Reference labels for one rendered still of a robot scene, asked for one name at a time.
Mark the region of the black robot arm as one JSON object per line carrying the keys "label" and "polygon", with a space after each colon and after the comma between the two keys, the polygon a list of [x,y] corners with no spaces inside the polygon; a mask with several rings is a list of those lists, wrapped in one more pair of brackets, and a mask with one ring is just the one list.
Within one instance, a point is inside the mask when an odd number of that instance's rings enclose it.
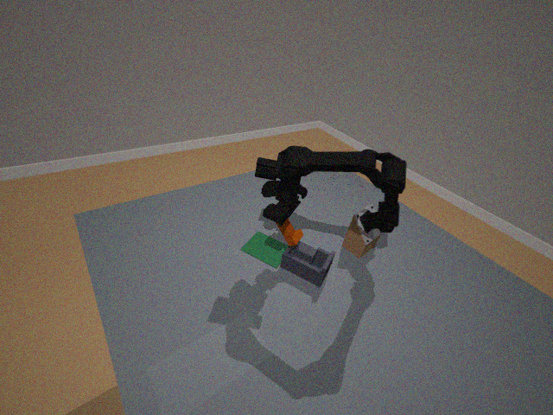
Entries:
{"label": "black robot arm", "polygon": [[[381,173],[376,168],[376,160],[382,162]],[[277,185],[297,187],[301,177],[315,171],[359,172],[368,177],[372,184],[385,193],[384,201],[378,202],[378,211],[366,211],[359,219],[366,233],[373,228],[381,233],[391,233],[398,224],[398,194],[406,188],[407,163],[389,152],[377,153],[374,150],[316,152],[302,146],[290,146],[278,153],[276,160],[259,157],[255,177],[269,179],[262,188],[263,197],[280,197]]]}

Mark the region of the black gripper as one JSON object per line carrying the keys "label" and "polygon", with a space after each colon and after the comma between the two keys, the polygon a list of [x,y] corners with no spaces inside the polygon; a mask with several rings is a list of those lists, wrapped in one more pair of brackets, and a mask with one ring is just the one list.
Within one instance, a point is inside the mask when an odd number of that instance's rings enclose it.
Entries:
{"label": "black gripper", "polygon": [[307,195],[307,189],[301,184],[297,187],[286,187],[281,182],[277,185],[280,189],[280,197],[277,204],[271,203],[264,209],[263,216],[269,220],[273,220],[280,226],[292,215],[298,205],[301,203],[298,201],[299,195],[302,199]]}

